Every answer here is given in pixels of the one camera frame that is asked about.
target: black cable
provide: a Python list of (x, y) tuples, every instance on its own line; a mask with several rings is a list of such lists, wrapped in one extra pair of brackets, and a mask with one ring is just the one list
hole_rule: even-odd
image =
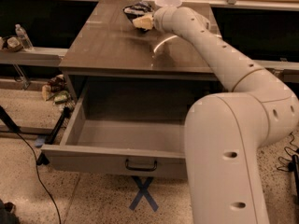
[[(29, 143), (19, 133), (16, 133), (16, 135), (18, 135), (19, 138), (21, 140), (23, 140), (25, 142), (25, 144), (32, 150), (32, 152), (34, 153), (34, 156), (35, 156), (35, 161), (37, 162), (37, 157), (36, 157), (36, 153), (35, 153), (34, 149), (29, 145)], [(57, 204), (56, 204), (54, 198), (52, 197), (52, 195), (50, 194), (50, 192), (47, 190), (46, 186), (41, 181), (40, 176), (39, 176), (39, 172), (38, 172), (37, 164), (36, 164), (36, 173), (37, 173), (37, 178), (38, 178), (39, 183), (41, 184), (41, 186), (43, 186), (44, 190), (48, 193), (48, 195), (50, 196), (53, 204), (55, 205), (55, 208), (56, 208), (56, 211), (57, 211), (57, 215), (58, 215), (58, 219), (59, 219), (59, 224), (62, 224), (62, 220), (61, 220), (61, 217), (60, 217), (60, 213), (59, 213)]]

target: drawer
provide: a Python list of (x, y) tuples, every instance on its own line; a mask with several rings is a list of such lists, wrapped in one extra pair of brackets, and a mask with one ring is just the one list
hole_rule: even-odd
[(58, 170), (186, 178), (184, 120), (207, 81), (91, 77), (60, 145)]

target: speckled floor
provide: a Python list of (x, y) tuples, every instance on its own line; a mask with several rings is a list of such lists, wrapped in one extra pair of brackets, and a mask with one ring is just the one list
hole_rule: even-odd
[[(52, 102), (44, 102), (40, 91), (1, 89), (0, 105), (20, 126), (54, 127), (60, 113)], [(299, 146), (299, 132), (294, 132)], [(38, 156), (36, 136), (24, 138)], [(258, 152), (264, 196), (271, 224), (299, 223), (293, 174), (277, 170), (278, 157), (291, 137), (263, 147)], [(31, 149), (15, 134), (0, 133), (0, 199), (16, 204), (16, 215), (23, 224), (58, 223), (55, 207), (38, 182)], [(130, 209), (139, 189), (130, 176), (81, 174), (38, 167), (40, 178), (58, 205), (62, 223), (192, 223), (187, 180), (153, 178), (148, 191), (158, 205), (153, 210), (145, 197)]]

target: blue tape x mark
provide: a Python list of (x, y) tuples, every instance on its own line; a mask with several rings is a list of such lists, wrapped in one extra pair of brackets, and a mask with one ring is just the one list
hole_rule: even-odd
[(141, 198), (144, 196), (146, 200), (149, 202), (149, 205), (151, 206), (152, 210), (155, 212), (158, 210), (158, 205), (157, 203), (153, 200), (153, 198), (150, 196), (150, 193), (148, 192), (148, 188), (150, 186), (150, 183), (153, 179), (153, 177), (148, 177), (147, 180), (145, 181), (144, 184), (142, 184), (141, 179), (138, 176), (133, 175), (132, 176), (133, 180), (136, 182), (136, 184), (139, 187), (139, 192), (133, 199), (130, 209), (135, 210), (137, 205), (139, 204)]

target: floor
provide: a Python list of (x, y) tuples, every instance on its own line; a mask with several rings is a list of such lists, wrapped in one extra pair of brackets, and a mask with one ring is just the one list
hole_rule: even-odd
[[(12, 119), (19, 126), (54, 127), (60, 116), (57, 105), (43, 101), (35, 85), (27, 91), (15, 87), (13, 82), (0, 82), (0, 106)], [(37, 137), (23, 137), (38, 156)], [(294, 137), (292, 143), (299, 146), (299, 130), (294, 131)], [(288, 158), (284, 147), (292, 147), (291, 140), (286, 137), (258, 152), (271, 224), (299, 223), (293, 174), (277, 170), (278, 157)], [(59, 223), (55, 206), (38, 182), (33, 152), (16, 134), (0, 133), (0, 163), (0, 198), (16, 204), (21, 223)], [(153, 178), (147, 189), (150, 202), (145, 195), (132, 206), (139, 188), (131, 176), (62, 172), (50, 165), (39, 166), (38, 171), (57, 203), (62, 223), (192, 224), (187, 180)]]

